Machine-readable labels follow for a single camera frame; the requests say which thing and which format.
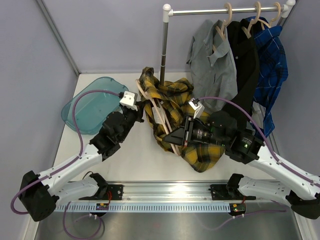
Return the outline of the yellow plaid shirt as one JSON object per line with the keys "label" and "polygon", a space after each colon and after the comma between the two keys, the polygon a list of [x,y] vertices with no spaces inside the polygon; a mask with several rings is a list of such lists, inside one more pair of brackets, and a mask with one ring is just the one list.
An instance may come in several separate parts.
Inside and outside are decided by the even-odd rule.
{"label": "yellow plaid shirt", "polygon": [[[141,75],[154,76],[154,69],[152,67],[145,67],[143,68]],[[186,115],[192,115],[194,113],[194,110],[188,104],[188,101],[190,101],[194,97],[193,90],[191,98],[184,104],[186,109],[182,114],[182,123]],[[195,171],[199,173],[205,172],[206,170],[212,168],[225,152],[225,148],[223,146],[204,144],[199,142],[192,143],[189,146],[180,147],[181,158],[183,158],[189,165],[191,165],[191,167]]]}

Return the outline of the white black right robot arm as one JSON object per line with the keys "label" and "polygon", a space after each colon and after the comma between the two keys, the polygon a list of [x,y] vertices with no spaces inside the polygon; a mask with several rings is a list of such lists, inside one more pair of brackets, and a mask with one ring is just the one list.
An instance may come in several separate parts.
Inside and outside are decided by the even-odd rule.
{"label": "white black right robot arm", "polygon": [[212,189],[222,198],[272,200],[290,207],[312,220],[320,216],[320,178],[291,164],[270,150],[265,142],[237,127],[237,121],[224,111],[213,114],[208,123],[186,116],[182,124],[163,141],[188,147],[191,144],[217,144],[232,160],[259,169],[274,181],[258,180],[234,173],[225,189]]}

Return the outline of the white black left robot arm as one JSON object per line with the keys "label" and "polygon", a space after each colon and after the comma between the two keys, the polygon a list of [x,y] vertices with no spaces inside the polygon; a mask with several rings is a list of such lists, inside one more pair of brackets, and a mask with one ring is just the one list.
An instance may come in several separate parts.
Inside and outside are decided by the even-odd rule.
{"label": "white black left robot arm", "polygon": [[84,180],[73,181],[88,168],[98,165],[116,153],[136,122],[142,123],[144,104],[138,102],[134,109],[126,106],[122,111],[110,113],[98,134],[87,144],[81,154],[38,174],[32,170],[24,174],[18,198],[26,213],[35,222],[47,218],[58,206],[81,198],[103,199],[108,183],[93,173]]}

